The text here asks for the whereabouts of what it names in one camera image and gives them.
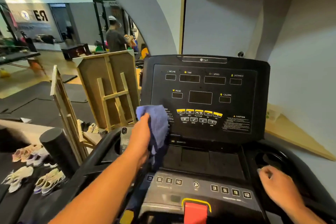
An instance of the smartphone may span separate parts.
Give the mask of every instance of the smartphone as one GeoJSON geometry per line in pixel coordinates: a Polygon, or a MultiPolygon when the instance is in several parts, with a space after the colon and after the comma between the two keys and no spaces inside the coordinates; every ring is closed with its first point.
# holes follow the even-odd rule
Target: smartphone
{"type": "Polygon", "coordinates": [[[132,134],[133,127],[122,127],[120,135],[120,154],[122,154],[128,146],[129,139],[132,134]]]}

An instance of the person's left hand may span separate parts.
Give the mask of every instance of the person's left hand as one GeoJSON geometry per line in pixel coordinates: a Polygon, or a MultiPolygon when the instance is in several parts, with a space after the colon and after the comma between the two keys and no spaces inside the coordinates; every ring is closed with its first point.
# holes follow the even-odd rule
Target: person's left hand
{"type": "Polygon", "coordinates": [[[148,126],[149,114],[144,116],[134,125],[132,134],[125,150],[126,154],[137,158],[139,167],[142,166],[148,158],[148,144],[151,138],[151,133],[148,126]]]}

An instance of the sign logo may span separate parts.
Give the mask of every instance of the sign logo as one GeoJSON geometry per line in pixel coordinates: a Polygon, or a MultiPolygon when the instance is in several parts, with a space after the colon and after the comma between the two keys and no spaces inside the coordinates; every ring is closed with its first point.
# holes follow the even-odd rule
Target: sign logo
{"type": "Polygon", "coordinates": [[[29,14],[26,11],[21,11],[21,16],[24,18],[26,21],[30,20],[29,14]]]}

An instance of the shelf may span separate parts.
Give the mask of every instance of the shelf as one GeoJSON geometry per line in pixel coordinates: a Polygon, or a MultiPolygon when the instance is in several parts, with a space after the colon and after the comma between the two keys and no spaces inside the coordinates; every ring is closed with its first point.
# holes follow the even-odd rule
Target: shelf
{"type": "Polygon", "coordinates": [[[336,157],[332,153],[284,115],[280,115],[275,122],[266,120],[265,132],[329,160],[336,161],[336,157]]]}

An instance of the forearm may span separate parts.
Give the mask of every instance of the forearm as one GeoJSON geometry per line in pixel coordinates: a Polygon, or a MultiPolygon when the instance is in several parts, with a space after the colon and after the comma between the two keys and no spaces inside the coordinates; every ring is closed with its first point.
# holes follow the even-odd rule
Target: forearm
{"type": "Polygon", "coordinates": [[[307,207],[296,210],[289,210],[286,211],[286,213],[295,224],[326,224],[320,217],[318,217],[307,207]]]}
{"type": "Polygon", "coordinates": [[[124,152],[82,193],[73,199],[50,224],[111,224],[138,171],[136,157],[124,152]]]}

